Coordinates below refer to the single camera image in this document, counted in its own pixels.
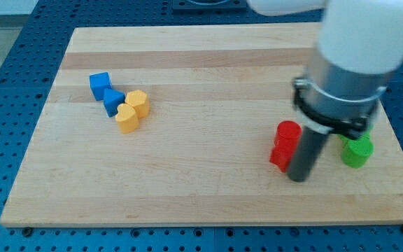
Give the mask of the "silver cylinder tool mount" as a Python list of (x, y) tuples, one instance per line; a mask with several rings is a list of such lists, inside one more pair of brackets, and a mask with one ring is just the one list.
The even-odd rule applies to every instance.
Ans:
[(293, 104), (304, 125), (304, 136), (325, 138), (340, 134), (356, 140), (374, 125), (379, 98), (391, 73), (355, 73), (313, 50), (308, 63), (292, 85)]

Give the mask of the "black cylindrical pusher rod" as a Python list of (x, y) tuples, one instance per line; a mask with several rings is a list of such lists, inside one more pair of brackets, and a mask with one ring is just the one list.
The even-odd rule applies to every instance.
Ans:
[(286, 171), (291, 181), (301, 183), (309, 178), (329, 136), (329, 132), (323, 134), (303, 126), (301, 138)]

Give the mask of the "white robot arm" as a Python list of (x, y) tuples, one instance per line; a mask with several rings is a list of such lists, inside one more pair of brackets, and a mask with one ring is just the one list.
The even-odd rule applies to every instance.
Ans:
[(403, 63), (403, 1), (248, 0), (265, 16), (323, 10), (310, 60), (292, 82), (302, 136), (286, 173), (307, 180), (329, 135), (361, 138), (374, 124), (379, 98)]

